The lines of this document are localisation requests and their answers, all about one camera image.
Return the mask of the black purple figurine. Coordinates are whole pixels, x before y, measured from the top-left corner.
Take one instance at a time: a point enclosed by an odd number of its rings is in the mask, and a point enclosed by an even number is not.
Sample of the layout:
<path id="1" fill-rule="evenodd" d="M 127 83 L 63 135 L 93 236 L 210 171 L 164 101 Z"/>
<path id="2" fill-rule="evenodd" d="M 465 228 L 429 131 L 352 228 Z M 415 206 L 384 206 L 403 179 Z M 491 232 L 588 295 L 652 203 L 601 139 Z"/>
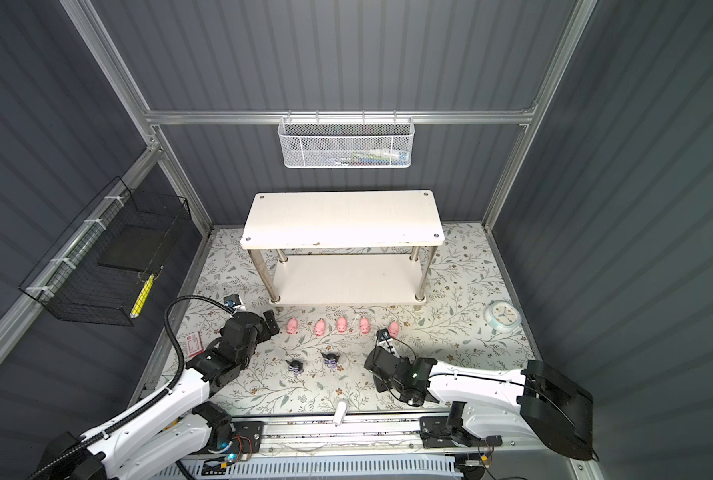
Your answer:
<path id="1" fill-rule="evenodd" d="M 302 364 L 300 360 L 292 359 L 286 363 L 288 363 L 288 370 L 294 373 L 294 375 L 300 375 L 304 371 L 304 364 Z"/>
<path id="2" fill-rule="evenodd" d="M 324 364 L 330 369 L 338 368 L 338 360 L 340 360 L 340 355 L 330 352 L 322 354 L 322 359 L 324 359 Z"/>

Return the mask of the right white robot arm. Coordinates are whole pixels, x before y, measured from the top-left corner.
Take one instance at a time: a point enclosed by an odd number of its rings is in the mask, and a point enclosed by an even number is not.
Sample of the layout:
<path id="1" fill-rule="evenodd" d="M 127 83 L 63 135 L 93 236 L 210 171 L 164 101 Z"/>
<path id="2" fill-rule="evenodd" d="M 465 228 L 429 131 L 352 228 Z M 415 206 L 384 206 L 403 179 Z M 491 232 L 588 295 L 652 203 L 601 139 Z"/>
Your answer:
<path id="1" fill-rule="evenodd" d="M 593 446 L 594 397 L 559 370 L 539 360 L 509 371 L 464 368 L 433 358 L 414 361 L 382 346 L 365 368 L 380 392 L 421 407 L 450 406 L 446 430 L 452 442 L 482 446 L 491 436 L 524 435 L 576 460 L 598 458 Z"/>

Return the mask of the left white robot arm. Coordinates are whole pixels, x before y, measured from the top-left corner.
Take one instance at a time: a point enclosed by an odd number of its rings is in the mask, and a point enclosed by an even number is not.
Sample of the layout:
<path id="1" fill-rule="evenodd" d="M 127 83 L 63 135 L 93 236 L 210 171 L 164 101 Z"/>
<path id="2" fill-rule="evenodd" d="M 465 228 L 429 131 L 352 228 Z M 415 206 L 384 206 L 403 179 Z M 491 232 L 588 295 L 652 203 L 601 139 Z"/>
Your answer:
<path id="1" fill-rule="evenodd" d="M 80 436 L 52 440 L 32 479 L 146 479 L 208 448 L 221 452 L 234 437 L 232 417 L 210 402 L 250 366 L 258 344 L 280 333 L 272 310 L 236 312 L 222 337 L 166 386 Z"/>

